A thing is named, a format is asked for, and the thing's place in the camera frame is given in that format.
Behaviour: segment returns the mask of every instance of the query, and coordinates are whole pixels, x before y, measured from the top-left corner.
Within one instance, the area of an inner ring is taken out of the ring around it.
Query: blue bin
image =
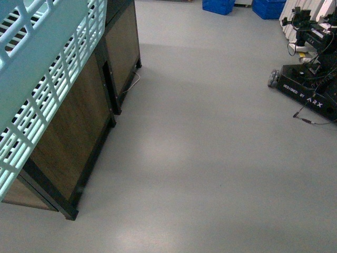
[[[274,20],[281,16],[286,0],[254,0],[253,12],[264,20]]]
[[[202,9],[221,15],[232,12],[235,0],[202,0]]]

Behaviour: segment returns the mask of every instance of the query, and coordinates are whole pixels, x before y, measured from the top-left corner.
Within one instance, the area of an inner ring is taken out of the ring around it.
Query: wire
[[[295,45],[294,54],[291,54],[290,51],[289,51],[289,45],[290,45],[290,44],[294,44],[294,45]],[[288,49],[288,54],[289,54],[290,56],[294,56],[294,55],[296,54],[296,43],[288,42],[286,48]]]
[[[137,76],[138,76],[138,79],[126,90],[126,91],[123,91],[122,93],[126,93],[128,92],[129,90],[132,89],[133,86],[135,86],[137,84],[137,82],[139,82],[139,80],[141,79],[141,76],[137,74],[137,72],[134,72]]]

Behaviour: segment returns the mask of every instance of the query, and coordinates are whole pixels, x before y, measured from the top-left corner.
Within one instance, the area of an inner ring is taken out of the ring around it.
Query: gray floor
[[[142,78],[78,219],[2,204],[0,252],[335,253],[337,128],[293,119],[300,105],[267,88],[297,62],[278,21],[201,1],[136,10]]]

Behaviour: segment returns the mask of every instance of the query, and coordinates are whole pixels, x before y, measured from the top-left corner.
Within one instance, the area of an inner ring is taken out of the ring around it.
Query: wooden cabinet
[[[141,67],[134,1],[108,3],[103,37],[3,202],[76,219],[114,113],[121,113],[125,91]]]
[[[82,188],[115,124],[100,72],[92,54],[3,202],[76,218]]]

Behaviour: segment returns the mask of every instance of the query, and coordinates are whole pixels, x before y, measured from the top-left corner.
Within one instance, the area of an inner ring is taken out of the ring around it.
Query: white plastic basket
[[[0,200],[104,33],[106,0],[0,1]]]

